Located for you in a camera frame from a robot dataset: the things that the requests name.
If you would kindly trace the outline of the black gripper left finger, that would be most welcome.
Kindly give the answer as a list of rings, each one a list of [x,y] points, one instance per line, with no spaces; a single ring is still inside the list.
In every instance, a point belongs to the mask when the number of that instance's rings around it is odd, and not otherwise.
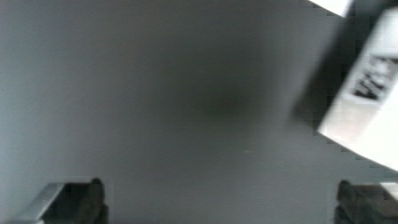
[[[102,180],[50,183],[13,224],[109,224]]]

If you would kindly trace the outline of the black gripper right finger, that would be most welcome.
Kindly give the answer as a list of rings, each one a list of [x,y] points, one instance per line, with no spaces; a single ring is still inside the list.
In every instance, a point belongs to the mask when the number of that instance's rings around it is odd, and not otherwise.
[[[398,183],[338,185],[334,224],[398,224]]]

